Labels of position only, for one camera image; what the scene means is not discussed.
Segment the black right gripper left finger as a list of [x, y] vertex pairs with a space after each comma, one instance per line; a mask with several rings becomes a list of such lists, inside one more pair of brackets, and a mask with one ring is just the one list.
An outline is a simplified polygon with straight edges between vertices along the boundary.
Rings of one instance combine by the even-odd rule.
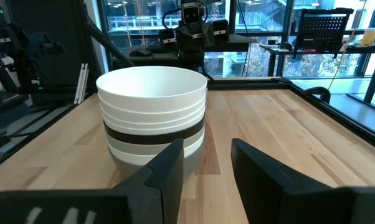
[[0, 224], [176, 224], [183, 143], [174, 140], [111, 189], [0, 192]]

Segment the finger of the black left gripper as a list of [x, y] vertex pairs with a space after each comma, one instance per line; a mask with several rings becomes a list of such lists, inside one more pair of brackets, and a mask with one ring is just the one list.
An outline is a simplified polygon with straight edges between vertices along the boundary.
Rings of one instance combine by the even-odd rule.
[[229, 41], [229, 22], [225, 19], [212, 22], [215, 43]]
[[159, 31], [159, 41], [163, 50], [176, 50], [176, 37], [174, 29], [163, 29]]

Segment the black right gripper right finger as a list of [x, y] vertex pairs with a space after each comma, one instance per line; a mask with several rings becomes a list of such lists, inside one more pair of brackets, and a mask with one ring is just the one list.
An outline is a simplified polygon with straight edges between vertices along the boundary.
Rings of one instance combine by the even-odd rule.
[[241, 139], [231, 161], [249, 224], [375, 224], [375, 187], [330, 187]]

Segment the white bowl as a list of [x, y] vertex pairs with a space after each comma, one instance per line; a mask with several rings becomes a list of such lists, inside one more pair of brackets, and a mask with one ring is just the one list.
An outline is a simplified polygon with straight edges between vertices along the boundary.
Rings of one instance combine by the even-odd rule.
[[188, 118], [198, 115], [206, 105], [206, 95], [194, 105], [177, 111], [168, 111], [166, 113], [141, 113], [135, 111], [127, 111], [108, 104], [100, 98], [100, 106], [102, 114], [111, 119], [119, 120], [126, 123], [165, 123]]
[[204, 112], [200, 112], [198, 115], [193, 116], [192, 118], [180, 119], [180, 121], [170, 121], [167, 123], [158, 123], [158, 124], [142, 124], [140, 128], [128, 128], [121, 123], [116, 123], [115, 120], [111, 121], [110, 119], [104, 118], [104, 123], [112, 130], [124, 134], [134, 134], [149, 136], [155, 134], [168, 134], [176, 131], [182, 131], [187, 128], [191, 128], [194, 125], [202, 121], [204, 117]]
[[207, 78], [178, 67], [140, 66], [114, 70], [96, 80], [100, 99], [125, 111], [162, 113], [198, 104]]
[[[202, 142], [200, 148], [190, 154], [185, 156], [184, 153], [184, 178], [188, 178], [198, 167], [198, 163], [201, 159], [201, 152], [204, 147], [204, 141]], [[129, 176], [136, 172], [140, 167], [146, 165], [150, 160], [152, 160], [156, 155], [140, 155], [140, 154], [129, 154], [114, 149], [108, 144], [108, 150], [115, 161], [116, 166], [126, 175]]]

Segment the black bowl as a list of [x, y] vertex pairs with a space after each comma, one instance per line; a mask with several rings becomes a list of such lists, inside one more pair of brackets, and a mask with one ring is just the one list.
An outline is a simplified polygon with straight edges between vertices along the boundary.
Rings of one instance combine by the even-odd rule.
[[137, 135], [137, 134], [126, 134], [121, 133], [118, 131], [113, 130], [112, 128], [108, 127], [105, 122], [104, 128], [105, 132], [111, 136], [113, 139], [116, 139], [121, 142], [127, 142], [130, 144], [143, 144], [143, 145], [155, 145], [155, 144], [166, 144], [171, 143], [175, 139], [186, 139], [190, 138], [191, 136], [198, 133], [203, 127], [205, 123], [205, 116], [200, 120], [200, 122], [196, 123], [195, 125], [176, 131], [173, 133], [165, 133], [165, 134], [156, 134], [156, 135]]

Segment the dark side desk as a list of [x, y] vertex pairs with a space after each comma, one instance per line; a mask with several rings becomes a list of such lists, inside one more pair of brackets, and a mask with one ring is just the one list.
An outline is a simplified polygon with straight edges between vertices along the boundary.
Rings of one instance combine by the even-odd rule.
[[[225, 43], [215, 44], [212, 46], [204, 47], [204, 52], [246, 52], [248, 51], [250, 44], [257, 44], [258, 40], [251, 37], [246, 37], [243, 35], [231, 34], [229, 36], [229, 41]], [[163, 50], [160, 47], [160, 44], [155, 40], [152, 45], [134, 45], [132, 47], [127, 47], [120, 49], [119, 52], [122, 53], [127, 58], [130, 58], [132, 61], [139, 61], [138, 58], [130, 56], [130, 52], [138, 49], [145, 50], [154, 50], [154, 56], [164, 58], [167, 55], [171, 58], [170, 50]]]

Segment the black computer mouse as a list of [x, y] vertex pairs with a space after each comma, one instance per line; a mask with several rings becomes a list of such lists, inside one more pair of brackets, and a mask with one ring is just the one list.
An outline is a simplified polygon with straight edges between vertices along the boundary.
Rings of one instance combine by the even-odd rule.
[[130, 57], [152, 57], [151, 51], [146, 49], [134, 49], [129, 53]]

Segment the black perforated panel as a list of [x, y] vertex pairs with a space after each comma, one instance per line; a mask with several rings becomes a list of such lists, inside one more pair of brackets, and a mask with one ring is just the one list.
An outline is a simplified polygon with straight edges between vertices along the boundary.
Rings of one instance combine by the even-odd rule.
[[298, 25], [293, 58], [299, 50], [329, 52], [337, 57], [343, 45], [343, 36], [353, 9], [303, 9]]

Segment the large black panel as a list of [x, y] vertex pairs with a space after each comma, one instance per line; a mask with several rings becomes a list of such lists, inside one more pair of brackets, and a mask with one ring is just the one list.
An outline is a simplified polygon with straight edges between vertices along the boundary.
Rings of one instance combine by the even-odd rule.
[[99, 74], [93, 44], [85, 32], [83, 0], [7, 0], [11, 28], [20, 47], [14, 51], [25, 93], [74, 93], [80, 69], [88, 65], [86, 91], [95, 91]]

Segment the dark far desk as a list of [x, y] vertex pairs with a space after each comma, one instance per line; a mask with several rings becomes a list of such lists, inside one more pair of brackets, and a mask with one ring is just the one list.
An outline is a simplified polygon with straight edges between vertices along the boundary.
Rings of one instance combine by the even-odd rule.
[[[343, 58], [343, 55], [346, 54], [375, 54], [375, 45], [367, 46], [367, 47], [353, 47], [353, 46], [347, 46], [344, 48], [343, 51], [316, 51], [316, 50], [288, 50], [288, 49], [280, 49], [280, 48], [272, 48], [271, 45], [259, 45], [260, 48], [268, 51], [270, 53], [269, 57], [269, 66], [268, 66], [268, 76], [271, 77], [273, 75], [274, 71], [274, 65], [275, 65], [275, 57], [277, 55], [292, 55], [294, 58], [297, 57], [297, 55], [332, 55], [333, 58], [337, 58], [338, 55], [341, 55]], [[369, 83], [368, 89], [366, 90], [364, 98], [361, 100], [364, 103], [371, 104], [373, 97], [375, 94], [375, 69], [374, 73], [371, 77], [371, 81]]]

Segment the yellow container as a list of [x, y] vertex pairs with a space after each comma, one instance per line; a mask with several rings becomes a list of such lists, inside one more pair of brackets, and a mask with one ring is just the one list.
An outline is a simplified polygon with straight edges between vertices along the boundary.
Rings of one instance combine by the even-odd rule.
[[362, 45], [371, 45], [375, 41], [375, 27], [367, 28], [361, 40]]

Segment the white frame bracket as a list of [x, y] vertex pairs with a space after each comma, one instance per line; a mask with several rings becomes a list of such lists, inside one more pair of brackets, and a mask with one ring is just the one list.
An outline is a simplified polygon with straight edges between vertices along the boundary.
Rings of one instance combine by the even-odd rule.
[[87, 63], [83, 63], [80, 68], [77, 89], [75, 92], [74, 104], [79, 105], [85, 98], [89, 68]]

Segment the black frame foot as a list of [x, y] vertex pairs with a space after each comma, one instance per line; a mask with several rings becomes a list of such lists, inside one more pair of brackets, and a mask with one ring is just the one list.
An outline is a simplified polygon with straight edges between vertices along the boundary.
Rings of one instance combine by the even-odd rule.
[[302, 91], [304, 95], [318, 95], [319, 99], [325, 103], [329, 103], [331, 99], [331, 93], [329, 89], [318, 86], [313, 88], [307, 88]]

